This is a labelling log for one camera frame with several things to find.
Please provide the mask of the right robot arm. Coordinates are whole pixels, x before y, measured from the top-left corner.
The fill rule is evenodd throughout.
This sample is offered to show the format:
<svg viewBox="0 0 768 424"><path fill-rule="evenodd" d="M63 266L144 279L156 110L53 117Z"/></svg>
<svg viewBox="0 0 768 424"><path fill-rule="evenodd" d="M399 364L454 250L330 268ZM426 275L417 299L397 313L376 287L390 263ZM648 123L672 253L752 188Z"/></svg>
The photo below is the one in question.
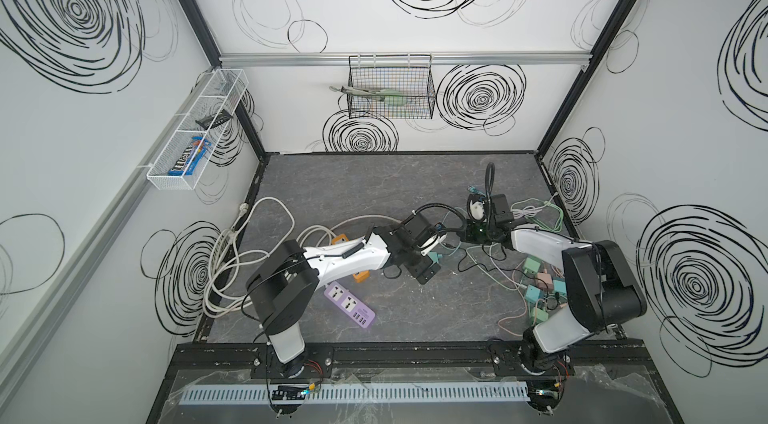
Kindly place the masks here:
<svg viewBox="0 0 768 424"><path fill-rule="evenodd" d="M647 312L647 299L618 244L544 230L516 219L502 208L505 203L502 194L470 194L462 239L506 244L561 270L565 278L565 307L523 333L519 359L528 373L545 373L572 345Z"/></svg>

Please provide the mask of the teal plug adapter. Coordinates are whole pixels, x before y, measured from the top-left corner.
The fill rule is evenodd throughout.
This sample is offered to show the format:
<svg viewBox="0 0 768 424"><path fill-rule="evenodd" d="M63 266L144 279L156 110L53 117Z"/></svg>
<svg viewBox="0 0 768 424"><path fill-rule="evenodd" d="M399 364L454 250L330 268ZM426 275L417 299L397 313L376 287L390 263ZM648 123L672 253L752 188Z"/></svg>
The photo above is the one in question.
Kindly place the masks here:
<svg viewBox="0 0 768 424"><path fill-rule="evenodd" d="M442 255L438 252L429 252L428 257L432 260L433 263L439 264L442 258Z"/></svg>

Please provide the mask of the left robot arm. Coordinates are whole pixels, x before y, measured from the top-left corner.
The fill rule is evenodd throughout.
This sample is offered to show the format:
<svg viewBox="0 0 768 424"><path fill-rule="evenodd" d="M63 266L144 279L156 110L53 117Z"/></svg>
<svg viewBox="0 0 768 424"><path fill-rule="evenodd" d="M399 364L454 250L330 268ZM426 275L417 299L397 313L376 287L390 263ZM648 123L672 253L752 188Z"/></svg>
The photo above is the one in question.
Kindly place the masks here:
<svg viewBox="0 0 768 424"><path fill-rule="evenodd" d="M306 346L300 319L319 288L389 267L405 269L425 284L439 269L429 253L449 232L444 224L413 214L338 244L302 247L295 240L280 244L246 284L246 297L277 361L283 365L303 362Z"/></svg>

